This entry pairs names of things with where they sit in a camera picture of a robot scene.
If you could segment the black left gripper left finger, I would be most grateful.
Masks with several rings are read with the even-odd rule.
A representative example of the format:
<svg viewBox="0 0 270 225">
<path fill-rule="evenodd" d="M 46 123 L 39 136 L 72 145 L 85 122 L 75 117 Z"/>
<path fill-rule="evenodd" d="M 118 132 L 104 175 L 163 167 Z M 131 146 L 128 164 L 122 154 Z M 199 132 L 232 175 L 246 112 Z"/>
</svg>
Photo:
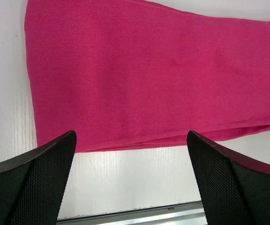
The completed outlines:
<svg viewBox="0 0 270 225">
<path fill-rule="evenodd" d="M 0 225 L 54 225 L 76 150 L 71 130 L 0 162 Z"/>
</svg>

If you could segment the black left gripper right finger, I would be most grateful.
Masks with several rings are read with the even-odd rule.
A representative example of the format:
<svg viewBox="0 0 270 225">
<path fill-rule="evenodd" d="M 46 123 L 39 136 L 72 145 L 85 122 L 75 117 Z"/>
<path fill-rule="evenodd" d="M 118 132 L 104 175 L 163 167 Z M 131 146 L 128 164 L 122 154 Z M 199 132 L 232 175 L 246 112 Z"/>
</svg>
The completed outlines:
<svg viewBox="0 0 270 225">
<path fill-rule="evenodd" d="M 270 165 L 194 131 L 187 147 L 209 225 L 270 225 Z"/>
</svg>

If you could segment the pink trousers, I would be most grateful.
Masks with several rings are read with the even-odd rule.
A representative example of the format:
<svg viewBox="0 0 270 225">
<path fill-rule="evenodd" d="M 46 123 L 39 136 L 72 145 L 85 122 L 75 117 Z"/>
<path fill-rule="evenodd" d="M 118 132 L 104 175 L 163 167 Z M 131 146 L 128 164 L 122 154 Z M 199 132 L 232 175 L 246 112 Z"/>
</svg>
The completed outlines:
<svg viewBox="0 0 270 225">
<path fill-rule="evenodd" d="M 270 22 L 144 0 L 30 0 L 24 29 L 38 145 L 68 130 L 77 152 L 270 130 Z"/>
</svg>

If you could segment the aluminium front rail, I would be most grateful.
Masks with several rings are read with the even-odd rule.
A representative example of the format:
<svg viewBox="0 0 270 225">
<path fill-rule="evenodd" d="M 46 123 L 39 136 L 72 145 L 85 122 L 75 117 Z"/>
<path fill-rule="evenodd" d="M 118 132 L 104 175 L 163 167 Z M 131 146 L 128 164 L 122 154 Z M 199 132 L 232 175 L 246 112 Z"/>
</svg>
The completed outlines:
<svg viewBox="0 0 270 225">
<path fill-rule="evenodd" d="M 60 219 L 58 225 L 206 225 L 201 202 Z"/>
</svg>

